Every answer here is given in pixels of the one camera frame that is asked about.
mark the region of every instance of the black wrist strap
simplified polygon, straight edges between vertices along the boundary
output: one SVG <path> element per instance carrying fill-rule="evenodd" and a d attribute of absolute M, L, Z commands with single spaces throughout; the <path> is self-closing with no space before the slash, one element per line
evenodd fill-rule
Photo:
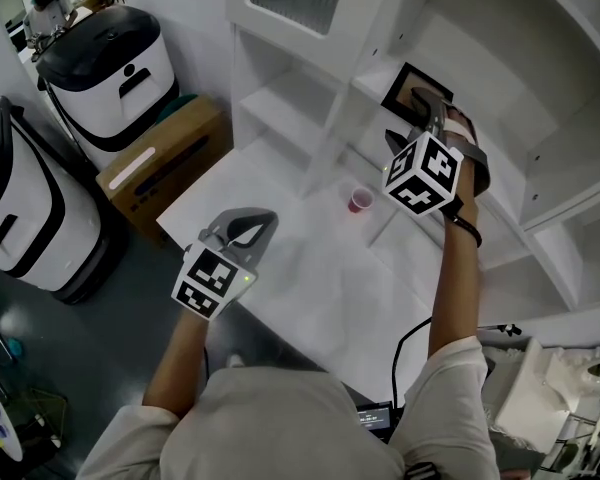
<path fill-rule="evenodd" d="M 469 224 L 466 220 L 458 215 L 460 208 L 463 206 L 464 203 L 462 202 L 462 199 L 456 196 L 454 197 L 453 201 L 440 208 L 440 211 L 456 226 L 460 226 L 465 231 L 471 233 L 473 238 L 476 239 L 476 244 L 478 247 L 480 247 L 482 245 L 482 236 L 480 236 L 480 232 L 473 225 Z"/>

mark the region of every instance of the sleeve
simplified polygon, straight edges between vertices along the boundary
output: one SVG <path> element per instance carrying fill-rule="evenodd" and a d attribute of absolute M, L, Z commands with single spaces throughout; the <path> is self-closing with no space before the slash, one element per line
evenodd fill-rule
<path fill-rule="evenodd" d="M 71 0 L 58 0 L 58 3 L 60 4 L 60 9 L 62 9 L 62 13 L 65 16 L 68 16 L 73 12 L 73 4 L 71 3 Z"/>
<path fill-rule="evenodd" d="M 28 14 L 24 17 L 22 27 L 24 28 L 24 37 L 28 41 L 33 37 L 33 32 L 31 32 L 31 18 L 29 18 Z"/>
<path fill-rule="evenodd" d="M 405 395 L 405 410 L 389 443 L 407 466 L 432 462 L 443 478 L 500 478 L 482 407 L 486 374 L 475 336 L 429 358 Z"/>
<path fill-rule="evenodd" d="M 162 448 L 179 421 L 158 407 L 123 407 L 100 436 L 76 479 L 159 480 Z"/>

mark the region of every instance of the hand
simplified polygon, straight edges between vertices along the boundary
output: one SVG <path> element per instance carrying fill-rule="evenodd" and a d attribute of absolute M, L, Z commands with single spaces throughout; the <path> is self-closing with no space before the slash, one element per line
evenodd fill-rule
<path fill-rule="evenodd" d="M 460 123 L 467 130 L 471 129 L 467 119 L 455 108 L 448 110 L 447 119 Z M 446 134 L 448 137 L 466 140 L 462 135 L 458 135 L 457 133 L 446 132 Z M 478 206 L 476 205 L 475 197 L 473 195 L 474 177 L 475 164 L 472 159 L 465 157 L 460 168 L 460 177 L 458 178 L 458 187 L 456 189 L 456 194 L 464 203 L 464 206 L 458 212 L 458 215 L 473 226 L 476 226 L 478 222 Z"/>

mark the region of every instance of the cardboard box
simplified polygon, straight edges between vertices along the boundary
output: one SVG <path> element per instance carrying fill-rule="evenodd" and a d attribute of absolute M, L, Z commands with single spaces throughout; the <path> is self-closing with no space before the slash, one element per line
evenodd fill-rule
<path fill-rule="evenodd" d="M 200 96 L 126 148 L 97 181 L 136 229 L 161 246 L 166 234 L 156 219 L 231 147 L 227 118 Z"/>

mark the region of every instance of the person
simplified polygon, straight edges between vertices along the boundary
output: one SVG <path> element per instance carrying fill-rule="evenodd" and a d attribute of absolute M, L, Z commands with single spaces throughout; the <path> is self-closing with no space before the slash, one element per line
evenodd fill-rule
<path fill-rule="evenodd" d="M 455 109 L 448 118 L 469 130 Z M 473 189 L 467 159 L 459 214 L 476 226 Z M 120 409 L 77 478 L 499 479 L 480 397 L 487 365 L 478 302 L 476 240 L 447 220 L 428 360 L 388 445 L 360 426 L 344 387 L 327 373 L 222 369 L 196 401 L 207 322 L 184 310 L 142 406 Z"/>
<path fill-rule="evenodd" d="M 33 7 L 24 18 L 24 35 L 27 46 L 33 48 L 33 36 L 50 36 L 59 25 L 67 30 L 76 21 L 78 12 L 70 0 L 33 0 Z"/>

